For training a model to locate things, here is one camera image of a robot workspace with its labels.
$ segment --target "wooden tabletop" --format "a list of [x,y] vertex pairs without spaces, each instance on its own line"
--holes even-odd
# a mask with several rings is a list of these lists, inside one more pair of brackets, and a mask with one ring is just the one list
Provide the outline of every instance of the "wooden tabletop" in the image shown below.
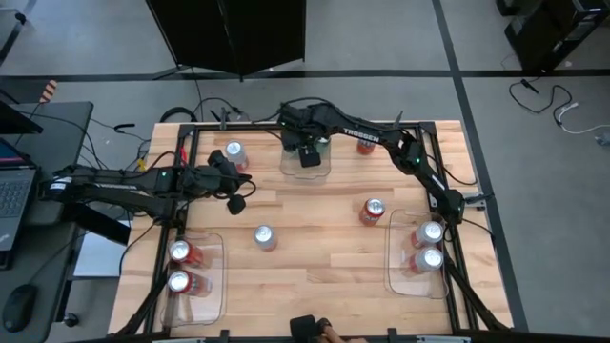
[[[437,121],[438,139],[446,168],[457,178],[474,180],[472,164],[458,121]],[[157,124],[149,163],[164,151],[173,151],[177,124]],[[332,170],[312,185],[287,179],[279,169],[281,145],[264,131],[206,131],[199,139],[197,163],[207,164],[209,153],[224,150],[232,139],[242,142],[250,159],[247,173],[258,189],[247,199],[240,215],[230,215],[226,201],[205,199],[189,208],[187,235],[217,233],[226,252],[225,310],[214,324],[182,326],[172,336],[290,336],[289,320],[313,314],[331,320],[342,335],[450,333],[445,300],[392,293],[384,282],[385,231],[394,210],[426,212],[426,193],[413,176],[394,167],[384,149],[356,153],[356,140],[335,135]],[[167,156],[159,166],[170,165]],[[450,187],[475,192],[450,180]],[[250,186],[242,186],[245,193]],[[364,227],[357,214],[366,199],[385,201],[386,214],[375,227]],[[467,209],[464,218],[486,226],[484,212]],[[130,240],[150,226],[136,219]],[[261,251],[253,232],[261,224],[276,230],[278,246]],[[470,282],[487,307],[511,325],[506,296],[489,234],[476,226],[459,225]],[[159,244],[159,228],[134,245],[127,254],[114,303],[109,332],[125,325],[146,296]],[[457,287],[458,310],[467,327]],[[157,307],[156,328],[166,295]]]

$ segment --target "black metal frame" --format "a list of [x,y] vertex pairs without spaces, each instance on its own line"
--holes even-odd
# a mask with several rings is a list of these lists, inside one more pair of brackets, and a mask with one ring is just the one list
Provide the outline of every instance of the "black metal frame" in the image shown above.
[[[443,163],[442,154],[440,151],[440,145],[438,143],[437,128],[436,128],[435,122],[401,123],[400,127],[405,130],[415,131],[416,138],[420,141],[423,141],[424,136],[426,134],[430,137],[430,143],[432,145],[432,150],[433,150],[432,155],[434,156],[434,158],[436,160],[435,166],[436,166],[437,172],[442,177],[443,181],[447,182],[447,176],[446,176],[445,170],[442,168],[442,166],[443,166],[442,165],[442,163]],[[279,126],[277,124],[265,124],[265,123],[260,123],[260,124],[228,123],[227,128],[226,128],[226,131],[265,131],[265,130],[279,130]],[[182,148],[184,148],[186,139],[188,136],[190,136],[192,138],[192,140],[191,140],[191,148],[190,148],[188,162],[189,162],[189,165],[195,167],[195,160],[196,160],[197,149],[198,149],[198,145],[199,145],[199,135],[201,132],[204,132],[204,131],[220,131],[220,128],[217,125],[211,125],[211,124],[190,123],[190,124],[181,124],[180,125],[179,130],[178,130],[178,141],[177,141],[176,147],[175,147],[176,158],[174,159],[174,164],[179,163],[177,156],[180,156],[180,150]],[[428,205],[429,205],[431,212],[433,212],[435,210],[435,204],[431,201],[430,196],[428,196]],[[185,210],[182,213],[180,213],[179,215],[182,215],[183,218],[186,218],[187,211],[188,211],[188,207],[185,208]],[[184,230],[185,230],[184,228],[178,228],[177,234],[178,235],[184,234]],[[464,279],[466,280],[466,282],[468,282],[466,265],[465,265],[465,261],[464,261],[463,251],[461,248],[461,243],[459,240],[458,230],[455,226],[450,226],[449,231],[453,238],[451,244],[452,244],[452,248],[453,248],[454,255],[455,255],[457,270],[461,275],[464,276]],[[152,285],[154,285],[160,279],[167,278],[167,275],[165,275],[163,272],[164,272],[164,265],[165,265],[165,251],[167,250],[167,247],[168,247],[169,232],[170,232],[169,227],[167,227],[167,228],[163,227],[161,230],[161,234],[159,237],[160,242],[159,242],[159,246],[157,248],[157,255],[155,258],[153,275],[152,275]],[[445,271],[444,276],[447,280],[451,279],[451,277],[447,271]],[[447,312],[449,314],[449,320],[450,320],[452,332],[454,334],[456,334],[460,330],[462,330],[462,328],[460,327],[459,313],[458,313],[458,308],[457,308],[457,304],[456,304],[456,295],[454,292],[452,282],[448,282],[447,285],[449,287],[449,294],[447,295],[447,298],[446,298]],[[169,294],[168,302],[166,304],[166,311],[165,311],[166,316],[170,315],[169,313],[173,313],[174,300],[175,300],[175,296],[173,296],[172,294]],[[468,317],[469,329],[478,330],[477,314],[475,313],[475,310],[472,307],[472,304],[470,303],[470,301],[468,300],[468,298],[465,295],[464,295],[464,303],[466,304],[466,314]],[[155,311],[150,311],[145,319],[144,333],[153,333],[154,318],[155,318]],[[171,329],[172,329],[171,327],[163,325],[163,329],[161,332],[165,333],[165,334],[169,334],[171,332]],[[223,330],[219,337],[206,337],[206,341],[210,340],[210,341],[226,342],[228,340],[228,337],[229,337],[228,331]],[[391,339],[391,341],[396,340],[396,342],[398,342],[398,341],[401,341],[401,342],[402,341],[417,341],[416,336],[397,335],[396,330],[392,329],[392,328],[388,329],[387,336],[381,336],[381,335],[367,336],[365,338],[369,342],[376,342],[376,341],[387,342],[388,339],[390,339],[390,338],[393,338],[393,339]],[[241,337],[238,339],[232,338],[231,340],[232,341],[239,340],[239,341],[243,341],[243,342],[273,340],[274,342],[280,342],[280,341],[291,341],[291,339],[292,338],[290,338],[290,337]]]

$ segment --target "soda can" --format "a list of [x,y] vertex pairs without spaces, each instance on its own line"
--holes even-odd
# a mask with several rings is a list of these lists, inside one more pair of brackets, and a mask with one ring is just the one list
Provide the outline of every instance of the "soda can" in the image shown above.
[[168,287],[178,294],[206,297],[212,292],[212,281],[192,272],[177,271],[170,275]]
[[360,210],[360,221],[365,226],[374,226],[385,213],[385,204],[381,199],[369,199]]
[[402,263],[409,271],[421,274],[437,271],[442,266],[442,252],[437,248],[424,248],[407,257],[407,252],[402,251]]
[[364,139],[358,139],[358,144],[356,145],[356,149],[360,154],[370,154],[375,150],[375,143],[369,142]]
[[428,221],[411,233],[411,244],[416,248],[434,246],[442,239],[442,225],[436,221]]
[[225,149],[229,162],[235,163],[238,172],[244,172],[248,168],[248,156],[243,144],[237,141],[231,141]]
[[270,252],[277,247],[277,237],[274,228],[261,225],[254,230],[254,242],[263,252]]
[[203,251],[185,240],[176,241],[170,246],[170,257],[173,261],[185,266],[208,267],[205,265]]

